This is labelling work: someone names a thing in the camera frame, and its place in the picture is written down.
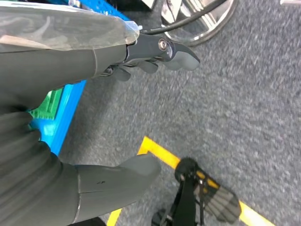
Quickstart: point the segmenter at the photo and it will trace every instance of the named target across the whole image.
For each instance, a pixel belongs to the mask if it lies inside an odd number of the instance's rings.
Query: yellow floor tape
[[[144,137],[137,154],[146,154],[150,152],[155,157],[169,165],[173,169],[176,169],[177,165],[180,161],[180,158],[163,148],[154,141]],[[239,219],[247,226],[275,226],[275,224],[253,211],[246,204],[239,201],[241,207],[241,214]],[[107,226],[115,226],[121,214],[121,209],[115,210],[109,215]]]

